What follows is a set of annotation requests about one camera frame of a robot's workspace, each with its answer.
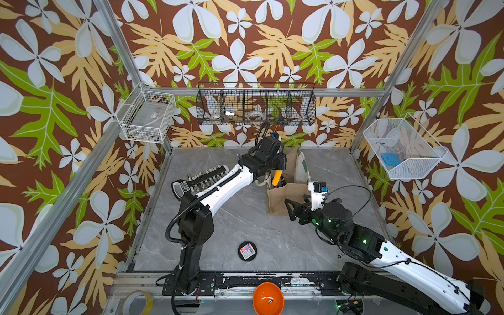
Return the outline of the orange utility knife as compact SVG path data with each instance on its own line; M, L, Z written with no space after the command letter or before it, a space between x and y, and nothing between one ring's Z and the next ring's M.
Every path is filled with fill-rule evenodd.
M278 188L283 186L283 171L282 170L276 170L273 180L272 180L272 186L274 188Z

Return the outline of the green christmas burlap pouch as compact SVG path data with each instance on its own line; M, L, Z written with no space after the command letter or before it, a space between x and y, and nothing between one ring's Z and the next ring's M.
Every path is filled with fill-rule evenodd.
M273 186L273 171L266 178L266 214L288 216L285 199L298 203L304 202L304 195L308 194L308 182L311 175L304 153L299 149L292 150L287 154L286 170L282 173L285 184Z

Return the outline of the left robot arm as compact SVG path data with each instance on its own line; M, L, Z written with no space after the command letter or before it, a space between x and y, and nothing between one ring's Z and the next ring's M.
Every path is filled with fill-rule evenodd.
M263 137L222 178L203 191L187 191L180 198L178 214L168 224L165 238L181 245L181 255L174 270L172 295L191 294L198 287L199 261L203 245L212 236L213 216L233 195L271 171L286 169L284 143L278 133Z

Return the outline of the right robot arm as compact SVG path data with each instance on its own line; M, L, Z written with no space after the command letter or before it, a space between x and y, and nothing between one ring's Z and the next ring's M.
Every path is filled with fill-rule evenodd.
M375 231L354 223L341 200L323 203L285 200L292 221L312 224L323 240L354 261L341 269L337 283L349 295L376 295L420 314L485 314L484 288L446 276L404 253Z

